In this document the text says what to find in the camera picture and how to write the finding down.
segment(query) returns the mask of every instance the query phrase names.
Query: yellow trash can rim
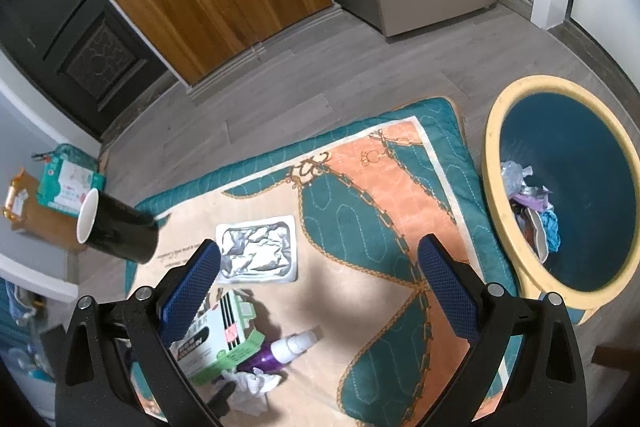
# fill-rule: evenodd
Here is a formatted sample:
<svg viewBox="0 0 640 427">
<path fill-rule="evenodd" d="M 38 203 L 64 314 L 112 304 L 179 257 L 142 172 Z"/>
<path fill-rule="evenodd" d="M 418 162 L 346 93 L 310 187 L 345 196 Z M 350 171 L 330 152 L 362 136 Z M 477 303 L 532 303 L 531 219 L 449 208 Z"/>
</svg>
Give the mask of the yellow trash can rim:
<svg viewBox="0 0 640 427">
<path fill-rule="evenodd" d="M 535 286 L 521 280 L 524 297 L 537 299 L 539 293 L 554 291 L 562 295 L 567 306 L 591 310 L 613 300 L 633 277 L 640 262 L 640 230 L 637 225 L 629 254 L 618 273 L 601 288 L 585 292 L 561 283 L 540 264 L 537 256 L 525 240 L 507 199 L 500 175 L 500 130 L 511 108 L 530 94 L 552 92 L 564 94 L 591 109 L 607 126 L 619 143 L 628 162 L 636 194 L 636 216 L 640 216 L 640 159 L 631 139 L 618 119 L 596 96 L 577 84 L 549 75 L 526 76 L 500 93 L 489 114 L 482 150 L 482 183 L 487 205 L 501 244 L 509 256 L 519 277 L 525 275 Z"/>
</svg>

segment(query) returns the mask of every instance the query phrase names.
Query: floor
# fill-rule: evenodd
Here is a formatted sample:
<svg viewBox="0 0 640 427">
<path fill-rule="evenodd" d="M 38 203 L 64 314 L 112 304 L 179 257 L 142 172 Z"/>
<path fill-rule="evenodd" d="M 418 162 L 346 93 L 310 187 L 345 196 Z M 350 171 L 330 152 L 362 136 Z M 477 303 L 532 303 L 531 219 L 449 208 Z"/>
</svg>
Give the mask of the floor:
<svg viewBox="0 0 640 427">
<path fill-rule="evenodd" d="M 600 79 L 551 34 L 502 5 L 395 39 L 342 12 L 200 105 L 182 85 L 167 91 L 111 147 L 108 191 L 135 204 L 225 164 L 436 95 L 459 107 L 478 164 L 492 103 L 529 74 L 554 74 L 586 87 L 640 145 L 640 133 Z M 98 301 L 124 297 L 124 266 L 117 259 L 85 253 L 79 278 Z M 640 276 L 577 328 L 591 420 L 625 378 L 591 364 L 591 353 L 601 343 L 629 346 L 640 323 L 638 295 Z"/>
</svg>

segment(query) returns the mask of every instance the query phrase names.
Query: trash can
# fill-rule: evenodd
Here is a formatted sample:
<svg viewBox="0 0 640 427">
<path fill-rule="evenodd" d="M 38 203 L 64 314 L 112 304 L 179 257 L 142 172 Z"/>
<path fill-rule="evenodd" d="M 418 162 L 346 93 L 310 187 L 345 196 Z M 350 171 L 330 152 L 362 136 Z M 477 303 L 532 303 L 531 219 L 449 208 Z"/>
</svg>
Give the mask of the trash can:
<svg viewBox="0 0 640 427">
<path fill-rule="evenodd" d="M 528 185 L 545 185 L 561 246 L 543 265 L 522 235 L 502 185 L 500 162 L 531 165 Z M 489 115 L 482 182 L 521 295 L 558 292 L 581 322 L 614 299 L 640 259 L 640 160 L 622 124 L 590 92 L 554 76 L 507 87 Z"/>
</svg>

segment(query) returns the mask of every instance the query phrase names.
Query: spray bottle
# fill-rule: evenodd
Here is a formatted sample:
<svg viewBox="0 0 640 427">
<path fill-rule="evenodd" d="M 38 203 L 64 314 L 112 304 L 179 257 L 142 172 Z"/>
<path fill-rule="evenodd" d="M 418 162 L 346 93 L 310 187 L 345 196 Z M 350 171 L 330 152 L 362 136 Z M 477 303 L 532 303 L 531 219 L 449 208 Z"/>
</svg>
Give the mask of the spray bottle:
<svg viewBox="0 0 640 427">
<path fill-rule="evenodd" d="M 298 335 L 291 335 L 274 342 L 265 342 L 250 359 L 238 365 L 238 371 L 252 373 L 254 367 L 272 373 L 281 370 L 287 363 L 295 360 L 309 347 L 318 341 L 316 334 L 311 331 L 303 331 Z"/>
</svg>

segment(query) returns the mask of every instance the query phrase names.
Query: plastic wrapper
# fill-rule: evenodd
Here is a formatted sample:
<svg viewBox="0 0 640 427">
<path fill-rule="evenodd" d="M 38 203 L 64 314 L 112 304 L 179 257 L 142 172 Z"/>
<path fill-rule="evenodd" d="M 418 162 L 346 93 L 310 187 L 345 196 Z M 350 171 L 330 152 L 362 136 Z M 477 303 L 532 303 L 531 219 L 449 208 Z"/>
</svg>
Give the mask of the plastic wrapper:
<svg viewBox="0 0 640 427">
<path fill-rule="evenodd" d="M 512 160 L 501 162 L 500 167 L 504 191 L 507 193 L 507 199 L 511 200 L 525 185 L 524 178 L 533 174 L 533 169 L 531 167 L 523 169 L 522 165 Z"/>
<path fill-rule="evenodd" d="M 549 203 L 549 190 L 544 185 L 542 187 L 528 187 L 524 185 L 518 194 L 511 199 L 519 204 L 531 208 L 536 212 L 545 212 L 551 208 Z"/>
</svg>

